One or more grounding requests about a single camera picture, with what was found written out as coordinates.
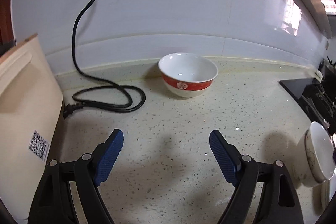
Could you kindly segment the large pink flower plate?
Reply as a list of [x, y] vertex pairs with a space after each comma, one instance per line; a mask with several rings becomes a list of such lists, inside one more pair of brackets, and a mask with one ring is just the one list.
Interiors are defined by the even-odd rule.
[[321, 205], [323, 210], [326, 209], [327, 205], [331, 201], [333, 195], [335, 194], [336, 182], [335, 176], [333, 176], [330, 180], [325, 181], [321, 185]]

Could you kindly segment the black gas stove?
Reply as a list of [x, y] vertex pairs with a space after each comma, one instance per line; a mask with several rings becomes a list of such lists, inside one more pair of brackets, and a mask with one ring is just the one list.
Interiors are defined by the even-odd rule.
[[335, 134], [335, 63], [325, 59], [319, 65], [322, 80], [315, 78], [281, 80], [279, 84], [299, 104], [308, 118]]

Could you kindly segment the red band white bowl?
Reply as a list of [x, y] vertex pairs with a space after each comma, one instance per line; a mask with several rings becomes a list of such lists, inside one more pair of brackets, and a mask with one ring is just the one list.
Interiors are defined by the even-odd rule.
[[193, 53], [171, 53], [158, 62], [163, 83], [173, 94], [193, 98], [204, 93], [217, 77], [214, 62]]

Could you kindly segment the plain white bowl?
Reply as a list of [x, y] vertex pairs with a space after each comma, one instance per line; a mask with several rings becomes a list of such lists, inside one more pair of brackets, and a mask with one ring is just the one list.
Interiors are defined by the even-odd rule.
[[311, 147], [311, 170], [319, 183], [330, 180], [334, 175], [334, 147], [330, 135], [318, 122], [312, 122], [309, 129]]

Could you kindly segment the green rim white bowl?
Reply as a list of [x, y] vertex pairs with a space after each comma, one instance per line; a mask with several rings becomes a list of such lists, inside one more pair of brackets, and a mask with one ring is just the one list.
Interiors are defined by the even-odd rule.
[[311, 172], [306, 155], [305, 138], [307, 133], [308, 130], [306, 130], [306, 132], [302, 135], [294, 149], [292, 170], [293, 176], [296, 180], [308, 188], [313, 188], [317, 186], [319, 182], [314, 178]]

